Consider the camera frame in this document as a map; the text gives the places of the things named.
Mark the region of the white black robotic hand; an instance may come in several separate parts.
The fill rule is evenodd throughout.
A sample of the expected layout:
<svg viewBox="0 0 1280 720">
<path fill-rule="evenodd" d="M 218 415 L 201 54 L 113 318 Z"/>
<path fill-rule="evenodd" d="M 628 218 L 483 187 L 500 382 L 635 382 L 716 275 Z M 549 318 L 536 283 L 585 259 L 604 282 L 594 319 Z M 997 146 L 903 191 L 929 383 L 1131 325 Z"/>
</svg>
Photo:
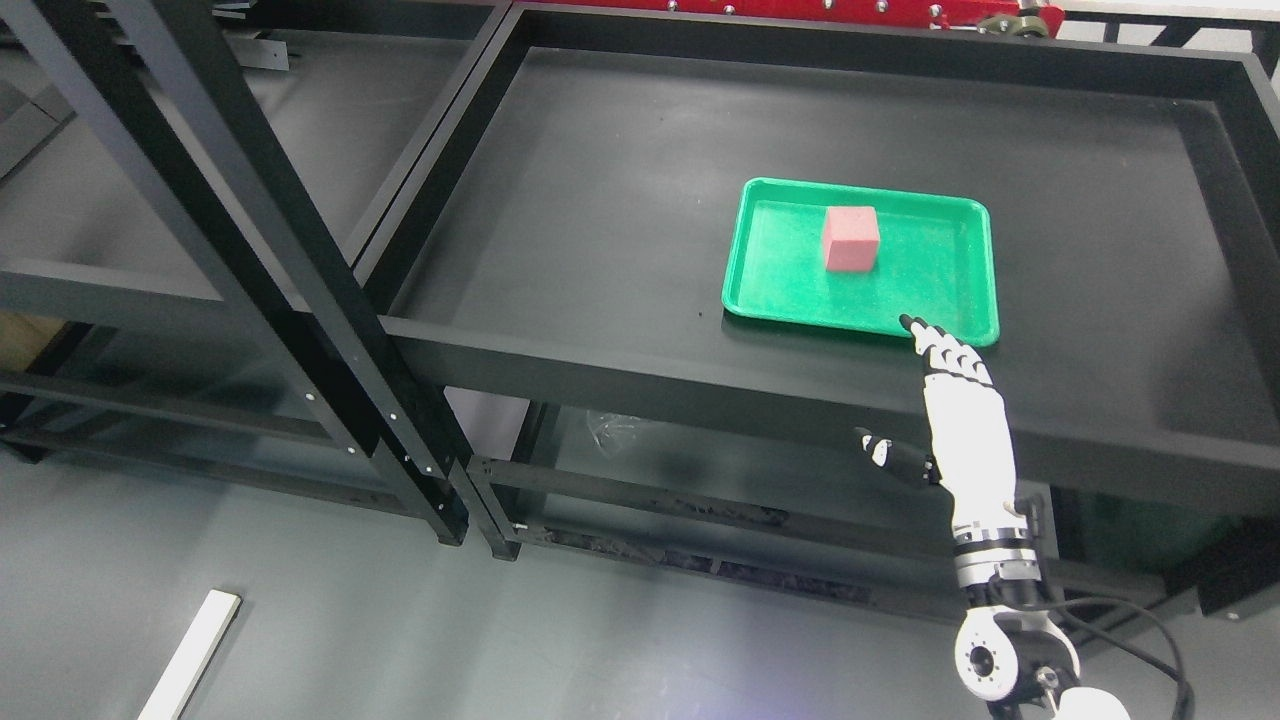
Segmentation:
<svg viewBox="0 0 1280 720">
<path fill-rule="evenodd" d="M 1015 506 L 1018 478 L 1006 404 L 984 359 L 919 316 L 902 314 L 900 323 L 923 363 L 931 447 L 923 451 L 858 428 L 859 448 L 900 480 L 946 489 L 957 541 L 1024 537 L 1028 521 Z"/>
</svg>

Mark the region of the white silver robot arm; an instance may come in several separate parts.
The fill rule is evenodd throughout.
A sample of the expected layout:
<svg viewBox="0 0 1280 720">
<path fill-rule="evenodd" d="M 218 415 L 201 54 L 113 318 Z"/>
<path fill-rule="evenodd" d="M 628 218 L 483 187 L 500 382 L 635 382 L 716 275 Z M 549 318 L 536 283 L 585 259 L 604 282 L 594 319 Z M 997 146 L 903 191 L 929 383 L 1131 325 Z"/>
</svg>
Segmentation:
<svg viewBox="0 0 1280 720">
<path fill-rule="evenodd" d="M 954 664 L 992 719 L 1021 719 L 1030 706 L 1052 719 L 1130 716 L 1115 694 L 1083 684 L 1076 648 L 1046 609 L 1027 528 L 956 530 L 954 561 L 966 600 Z"/>
</svg>

